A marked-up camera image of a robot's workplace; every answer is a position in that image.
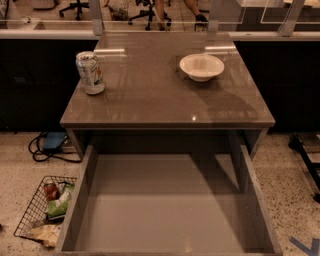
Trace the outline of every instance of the drawer bottom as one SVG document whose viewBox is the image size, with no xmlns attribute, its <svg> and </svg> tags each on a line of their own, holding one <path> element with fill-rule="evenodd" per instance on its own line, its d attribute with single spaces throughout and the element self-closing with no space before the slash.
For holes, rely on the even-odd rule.
<svg viewBox="0 0 320 256">
<path fill-rule="evenodd" d="M 229 154 L 99 155 L 74 251 L 273 253 L 237 180 Z"/>
</svg>

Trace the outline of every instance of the black cabinet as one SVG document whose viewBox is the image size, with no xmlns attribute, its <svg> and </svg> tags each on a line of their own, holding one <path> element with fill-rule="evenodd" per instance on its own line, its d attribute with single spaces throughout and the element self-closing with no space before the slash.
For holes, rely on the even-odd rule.
<svg viewBox="0 0 320 256">
<path fill-rule="evenodd" d="M 75 56 L 96 40 L 0 40 L 0 130 L 58 131 L 79 81 Z"/>
<path fill-rule="evenodd" d="M 274 131 L 320 130 L 320 42 L 235 42 L 276 119 Z"/>
</svg>

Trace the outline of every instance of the person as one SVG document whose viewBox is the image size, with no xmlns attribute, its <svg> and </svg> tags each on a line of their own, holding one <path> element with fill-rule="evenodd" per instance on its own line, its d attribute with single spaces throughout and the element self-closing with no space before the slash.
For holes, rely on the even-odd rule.
<svg viewBox="0 0 320 256">
<path fill-rule="evenodd" d="M 207 18 L 199 11 L 199 8 L 197 6 L 197 2 L 195 0 L 183 0 L 184 4 L 187 6 L 187 8 L 193 13 L 196 19 L 196 25 L 202 25 L 206 26 L 208 23 Z M 164 31 L 164 0 L 155 0 L 154 7 L 159 15 L 158 19 L 160 21 L 158 22 L 159 30 Z"/>
</svg>

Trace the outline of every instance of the countertop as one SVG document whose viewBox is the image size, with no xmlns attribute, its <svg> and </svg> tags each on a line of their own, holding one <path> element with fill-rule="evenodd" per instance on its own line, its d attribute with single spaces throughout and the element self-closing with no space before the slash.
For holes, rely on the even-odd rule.
<svg viewBox="0 0 320 256">
<path fill-rule="evenodd" d="M 87 95 L 79 82 L 62 117 L 65 128 L 269 128 L 274 119 L 227 33 L 108 32 L 95 52 L 105 90 Z M 208 82 L 179 67 L 189 54 L 220 58 Z"/>
</svg>

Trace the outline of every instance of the person's legs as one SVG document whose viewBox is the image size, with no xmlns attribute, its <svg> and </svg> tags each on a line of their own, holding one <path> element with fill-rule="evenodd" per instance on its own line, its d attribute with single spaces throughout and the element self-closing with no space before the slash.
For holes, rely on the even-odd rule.
<svg viewBox="0 0 320 256">
<path fill-rule="evenodd" d="M 196 22 L 208 22 L 206 17 L 200 13 L 199 8 L 197 6 L 197 2 L 195 0 L 183 0 L 187 8 L 193 13 L 196 17 Z"/>
<path fill-rule="evenodd" d="M 154 0 L 154 7 L 156 8 L 156 12 L 158 17 L 158 25 L 160 30 L 164 30 L 164 0 Z"/>
<path fill-rule="evenodd" d="M 195 0 L 184 0 L 184 3 L 188 7 L 188 9 L 193 13 L 194 16 L 197 16 L 200 14 L 200 11 L 197 6 L 197 2 Z"/>
</svg>

